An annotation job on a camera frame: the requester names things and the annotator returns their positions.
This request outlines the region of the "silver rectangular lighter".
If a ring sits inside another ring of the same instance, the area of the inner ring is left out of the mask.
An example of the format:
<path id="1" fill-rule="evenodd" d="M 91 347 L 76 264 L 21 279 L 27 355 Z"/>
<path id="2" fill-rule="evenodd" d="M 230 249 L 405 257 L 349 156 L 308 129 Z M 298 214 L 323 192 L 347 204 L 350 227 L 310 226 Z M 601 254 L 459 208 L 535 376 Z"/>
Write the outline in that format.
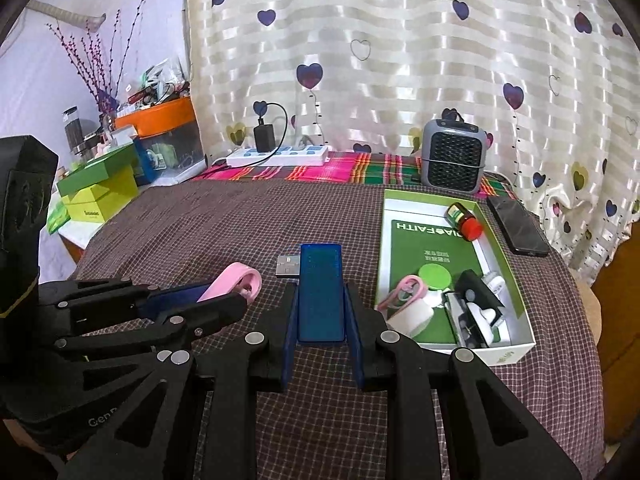
<path id="1" fill-rule="evenodd" d="M 469 331 L 468 316 L 464 308 L 463 301 L 455 292 L 444 292 L 442 294 L 442 301 L 449 318 L 449 324 L 451 326 L 454 339 L 458 346 L 467 347 L 471 338 Z"/>

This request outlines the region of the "blue usb card reader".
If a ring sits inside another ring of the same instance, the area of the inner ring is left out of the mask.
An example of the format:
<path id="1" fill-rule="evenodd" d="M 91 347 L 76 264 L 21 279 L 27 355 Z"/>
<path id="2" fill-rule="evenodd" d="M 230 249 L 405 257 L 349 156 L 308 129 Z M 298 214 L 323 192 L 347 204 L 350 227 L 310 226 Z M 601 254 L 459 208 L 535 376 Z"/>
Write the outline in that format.
<path id="1" fill-rule="evenodd" d="M 342 248 L 303 244 L 277 258 L 277 278 L 295 278 L 293 334 L 305 346 L 337 346 L 346 338 Z"/>

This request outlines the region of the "white round panda holder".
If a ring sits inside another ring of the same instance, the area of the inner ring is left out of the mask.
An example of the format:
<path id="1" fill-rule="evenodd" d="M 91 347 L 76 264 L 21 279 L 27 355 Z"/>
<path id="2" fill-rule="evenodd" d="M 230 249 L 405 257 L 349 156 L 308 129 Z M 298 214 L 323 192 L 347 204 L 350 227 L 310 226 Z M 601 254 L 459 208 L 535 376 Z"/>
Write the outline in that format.
<path id="1" fill-rule="evenodd" d="M 494 325 L 499 319 L 499 311 L 491 308 L 482 309 L 474 302 L 467 304 L 466 308 L 468 309 L 468 325 L 472 334 L 485 347 L 490 347 L 495 342 Z"/>

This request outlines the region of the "small green packet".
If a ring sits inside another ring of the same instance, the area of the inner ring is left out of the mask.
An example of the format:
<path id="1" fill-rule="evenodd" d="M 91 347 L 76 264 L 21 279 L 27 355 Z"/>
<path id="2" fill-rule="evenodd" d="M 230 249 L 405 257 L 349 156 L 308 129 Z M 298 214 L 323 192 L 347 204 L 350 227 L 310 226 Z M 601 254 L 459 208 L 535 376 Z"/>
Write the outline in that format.
<path id="1" fill-rule="evenodd" d="M 48 209 L 47 230 L 50 235 L 58 232 L 70 220 L 70 215 L 62 202 L 51 204 Z"/>

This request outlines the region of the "green white cardboard box tray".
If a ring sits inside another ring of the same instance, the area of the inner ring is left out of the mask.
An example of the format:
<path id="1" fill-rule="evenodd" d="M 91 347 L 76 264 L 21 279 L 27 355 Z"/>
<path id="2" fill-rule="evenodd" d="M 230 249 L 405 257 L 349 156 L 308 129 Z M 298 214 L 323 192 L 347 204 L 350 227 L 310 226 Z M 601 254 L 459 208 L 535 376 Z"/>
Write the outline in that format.
<path id="1" fill-rule="evenodd" d="M 489 366 L 536 344 L 497 235 L 470 200 L 385 191 L 375 307 L 420 347 L 466 347 Z"/>

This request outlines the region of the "brown checked tablecloth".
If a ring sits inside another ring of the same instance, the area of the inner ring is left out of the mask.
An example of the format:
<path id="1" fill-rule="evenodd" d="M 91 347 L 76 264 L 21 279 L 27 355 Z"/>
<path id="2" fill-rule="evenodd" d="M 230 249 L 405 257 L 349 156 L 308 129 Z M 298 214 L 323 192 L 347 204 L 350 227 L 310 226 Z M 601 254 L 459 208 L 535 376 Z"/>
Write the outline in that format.
<path id="1" fill-rule="evenodd" d="M 383 194 L 379 185 L 287 180 L 149 188 L 99 229 L 75 275 L 174 287 L 211 281 L 235 261 L 251 266 L 262 291 L 228 333 L 198 343 L 198 351 L 215 351 L 279 303 L 277 258 L 303 244 L 339 244 L 346 280 L 373 304 Z M 496 374 L 592 479 L 604 465 L 602 379 L 576 283 L 556 252 L 508 255 L 508 263 L 536 344 Z M 285 393 L 258 399 L 258 477 L 381 479 L 385 426 L 386 397 L 357 389 L 346 348 L 300 348 Z"/>

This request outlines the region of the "green white round holder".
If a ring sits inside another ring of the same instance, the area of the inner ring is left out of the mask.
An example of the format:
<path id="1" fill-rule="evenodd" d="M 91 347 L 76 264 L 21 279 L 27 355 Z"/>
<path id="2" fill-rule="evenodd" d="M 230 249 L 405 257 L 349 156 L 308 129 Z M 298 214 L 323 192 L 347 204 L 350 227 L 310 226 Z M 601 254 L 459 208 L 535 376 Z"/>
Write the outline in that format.
<path id="1" fill-rule="evenodd" d="M 425 263 L 418 271 L 418 277 L 429 290 L 446 290 L 452 277 L 446 266 L 439 263 Z"/>

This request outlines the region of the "black rectangular glass bottle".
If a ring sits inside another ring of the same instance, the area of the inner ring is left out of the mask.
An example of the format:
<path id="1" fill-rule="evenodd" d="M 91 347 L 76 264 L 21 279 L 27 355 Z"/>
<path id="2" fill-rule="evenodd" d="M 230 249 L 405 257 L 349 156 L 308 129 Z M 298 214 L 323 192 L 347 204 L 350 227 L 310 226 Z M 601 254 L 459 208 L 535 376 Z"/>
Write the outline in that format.
<path id="1" fill-rule="evenodd" d="M 454 291 L 463 297 L 466 297 L 466 293 L 469 290 L 474 294 L 472 302 L 481 309 L 498 310 L 503 308 L 500 299 L 482 281 L 480 276 L 471 269 L 463 271 L 454 283 Z"/>

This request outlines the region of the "yellow green shoe box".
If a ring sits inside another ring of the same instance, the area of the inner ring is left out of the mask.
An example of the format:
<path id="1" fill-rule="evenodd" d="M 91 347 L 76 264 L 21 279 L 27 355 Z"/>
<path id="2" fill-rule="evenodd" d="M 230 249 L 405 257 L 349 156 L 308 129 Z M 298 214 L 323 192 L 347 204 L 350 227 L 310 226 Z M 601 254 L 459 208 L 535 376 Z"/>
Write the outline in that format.
<path id="1" fill-rule="evenodd" d="M 74 221 L 104 223 L 138 196 L 132 144 L 87 162 L 58 181 L 58 192 Z"/>

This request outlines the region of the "blue carton box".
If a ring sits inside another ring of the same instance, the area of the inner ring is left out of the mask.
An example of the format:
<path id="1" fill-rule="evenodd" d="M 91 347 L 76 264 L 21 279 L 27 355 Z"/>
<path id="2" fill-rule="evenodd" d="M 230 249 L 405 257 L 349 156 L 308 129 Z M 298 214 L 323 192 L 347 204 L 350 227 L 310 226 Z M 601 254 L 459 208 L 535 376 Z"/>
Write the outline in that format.
<path id="1" fill-rule="evenodd" d="M 134 163 L 134 180 L 137 186 L 149 185 L 158 178 L 158 170 L 154 167 L 152 152 L 136 136 L 132 140 L 137 161 Z"/>

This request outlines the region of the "red capped small bottle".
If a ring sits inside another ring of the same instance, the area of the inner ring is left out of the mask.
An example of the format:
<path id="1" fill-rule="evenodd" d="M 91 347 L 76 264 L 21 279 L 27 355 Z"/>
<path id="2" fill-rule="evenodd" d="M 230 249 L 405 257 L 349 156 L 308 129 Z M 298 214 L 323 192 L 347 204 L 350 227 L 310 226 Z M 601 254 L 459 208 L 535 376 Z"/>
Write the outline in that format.
<path id="1" fill-rule="evenodd" d="M 447 208 L 445 219 L 468 242 L 478 240 L 484 232 L 474 214 L 460 203 L 453 203 Z"/>

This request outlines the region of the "black smartphone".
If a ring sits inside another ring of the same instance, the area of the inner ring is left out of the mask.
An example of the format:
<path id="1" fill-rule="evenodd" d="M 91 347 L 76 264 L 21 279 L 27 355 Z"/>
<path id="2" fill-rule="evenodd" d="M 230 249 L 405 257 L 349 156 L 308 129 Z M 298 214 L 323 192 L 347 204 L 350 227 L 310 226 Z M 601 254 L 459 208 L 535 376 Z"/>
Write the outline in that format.
<path id="1" fill-rule="evenodd" d="M 487 205 L 511 252 L 539 258 L 549 255 L 549 244 L 539 231 L 538 224 L 518 200 L 508 196 L 489 196 Z"/>

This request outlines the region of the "glass jar black lid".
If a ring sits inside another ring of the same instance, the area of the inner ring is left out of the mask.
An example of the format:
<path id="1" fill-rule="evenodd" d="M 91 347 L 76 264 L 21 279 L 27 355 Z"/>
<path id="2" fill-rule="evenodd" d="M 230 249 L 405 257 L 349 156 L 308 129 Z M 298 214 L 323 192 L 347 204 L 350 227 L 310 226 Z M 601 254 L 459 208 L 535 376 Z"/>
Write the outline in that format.
<path id="1" fill-rule="evenodd" d="M 63 126 L 70 152 L 75 156 L 81 156 L 86 150 L 86 146 L 76 106 L 72 106 L 67 110 L 64 110 Z"/>

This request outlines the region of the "orange lid storage bin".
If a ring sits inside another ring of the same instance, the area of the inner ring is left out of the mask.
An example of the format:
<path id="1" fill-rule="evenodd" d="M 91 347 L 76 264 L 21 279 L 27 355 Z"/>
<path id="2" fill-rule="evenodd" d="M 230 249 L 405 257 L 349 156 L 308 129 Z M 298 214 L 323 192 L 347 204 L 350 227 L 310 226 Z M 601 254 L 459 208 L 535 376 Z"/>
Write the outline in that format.
<path id="1" fill-rule="evenodd" d="M 133 128 L 134 138 L 152 152 L 158 178 L 151 185 L 181 183 L 207 167 L 190 96 L 122 115 L 116 118 L 115 126 Z"/>

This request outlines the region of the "colourful plaid cloth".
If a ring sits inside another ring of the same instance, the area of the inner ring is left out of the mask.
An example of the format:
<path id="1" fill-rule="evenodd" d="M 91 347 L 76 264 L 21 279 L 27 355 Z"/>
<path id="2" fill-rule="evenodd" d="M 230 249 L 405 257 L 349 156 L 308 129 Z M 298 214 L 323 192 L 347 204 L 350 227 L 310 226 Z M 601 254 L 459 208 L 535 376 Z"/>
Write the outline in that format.
<path id="1" fill-rule="evenodd" d="M 270 180 L 335 182 L 373 185 L 419 186 L 421 161 L 418 156 L 332 152 L 319 167 L 248 167 L 218 171 L 210 168 L 196 180 Z"/>

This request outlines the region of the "grey desktop fan heater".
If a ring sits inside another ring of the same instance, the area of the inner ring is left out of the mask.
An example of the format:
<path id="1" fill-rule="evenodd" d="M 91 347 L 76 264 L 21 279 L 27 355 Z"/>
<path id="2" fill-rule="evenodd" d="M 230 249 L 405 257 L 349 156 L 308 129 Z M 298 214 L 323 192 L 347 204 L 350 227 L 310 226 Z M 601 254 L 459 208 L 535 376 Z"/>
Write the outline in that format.
<path id="1" fill-rule="evenodd" d="M 421 182 L 469 194 L 480 189 L 487 152 L 487 132 L 465 122 L 455 108 L 445 108 L 423 129 Z"/>

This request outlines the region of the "black charger plug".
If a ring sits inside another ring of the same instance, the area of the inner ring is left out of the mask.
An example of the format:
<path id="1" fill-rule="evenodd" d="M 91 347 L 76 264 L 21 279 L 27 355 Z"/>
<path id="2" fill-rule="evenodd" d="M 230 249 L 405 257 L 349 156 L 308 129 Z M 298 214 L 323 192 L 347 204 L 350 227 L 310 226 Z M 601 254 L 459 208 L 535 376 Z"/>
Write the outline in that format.
<path id="1" fill-rule="evenodd" d="M 266 124 L 261 117 L 258 118 L 258 124 L 254 128 L 254 141 L 258 153 L 269 153 L 276 148 L 273 125 Z"/>

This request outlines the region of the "white power strip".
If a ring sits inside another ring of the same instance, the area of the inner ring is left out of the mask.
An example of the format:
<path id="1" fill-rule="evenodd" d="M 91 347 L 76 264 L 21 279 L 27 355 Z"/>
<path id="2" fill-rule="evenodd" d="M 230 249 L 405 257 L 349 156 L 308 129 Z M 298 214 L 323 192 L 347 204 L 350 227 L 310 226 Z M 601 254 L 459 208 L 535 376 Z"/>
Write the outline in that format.
<path id="1" fill-rule="evenodd" d="M 282 146 L 274 154 L 261 153 L 256 148 L 241 148 L 226 157 L 231 168 L 245 166 L 320 167 L 330 158 L 327 146 L 308 145 L 302 148 Z"/>

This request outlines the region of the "purple flower branches vase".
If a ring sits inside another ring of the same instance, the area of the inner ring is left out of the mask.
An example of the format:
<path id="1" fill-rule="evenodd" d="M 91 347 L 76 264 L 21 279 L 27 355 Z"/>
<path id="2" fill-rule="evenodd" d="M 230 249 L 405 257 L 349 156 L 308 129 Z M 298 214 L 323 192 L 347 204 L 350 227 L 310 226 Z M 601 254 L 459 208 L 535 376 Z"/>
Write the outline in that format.
<path id="1" fill-rule="evenodd" d="M 128 27 L 122 22 L 122 11 L 116 11 L 107 42 L 103 41 L 96 28 L 91 28 L 89 20 L 80 22 L 79 35 L 63 32 L 58 23 L 47 24 L 47 29 L 62 47 L 67 61 L 96 104 L 101 122 L 114 122 L 119 110 L 126 62 L 134 33 L 142 23 L 145 3 L 146 0 L 138 1 Z"/>

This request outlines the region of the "heart pattern curtain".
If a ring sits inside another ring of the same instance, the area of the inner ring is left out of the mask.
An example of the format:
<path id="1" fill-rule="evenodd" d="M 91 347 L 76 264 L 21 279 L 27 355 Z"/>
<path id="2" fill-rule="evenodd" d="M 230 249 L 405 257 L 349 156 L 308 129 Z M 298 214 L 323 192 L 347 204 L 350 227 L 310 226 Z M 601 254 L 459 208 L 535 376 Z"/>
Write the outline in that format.
<path id="1" fill-rule="evenodd" d="M 186 0 L 205 154 L 252 140 L 409 154 L 455 110 L 594 282 L 639 218 L 639 36 L 612 0 Z"/>

